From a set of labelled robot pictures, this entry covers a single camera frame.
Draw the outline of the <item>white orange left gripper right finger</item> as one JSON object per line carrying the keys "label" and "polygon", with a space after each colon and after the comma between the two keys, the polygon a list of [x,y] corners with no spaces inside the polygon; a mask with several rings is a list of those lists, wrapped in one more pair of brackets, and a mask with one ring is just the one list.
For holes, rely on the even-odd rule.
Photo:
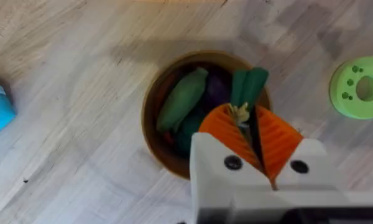
{"label": "white orange left gripper right finger", "polygon": [[256,107],[262,167],[274,190],[338,190],[340,174],[325,146],[304,138],[264,107]]}

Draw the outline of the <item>white orange left gripper left finger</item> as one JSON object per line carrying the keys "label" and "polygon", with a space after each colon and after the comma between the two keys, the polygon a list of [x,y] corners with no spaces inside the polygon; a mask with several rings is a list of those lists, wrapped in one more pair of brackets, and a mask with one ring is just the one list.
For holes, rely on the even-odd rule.
{"label": "white orange left gripper left finger", "polygon": [[210,112],[193,135],[190,178],[196,211],[272,208],[269,181],[229,105]]}

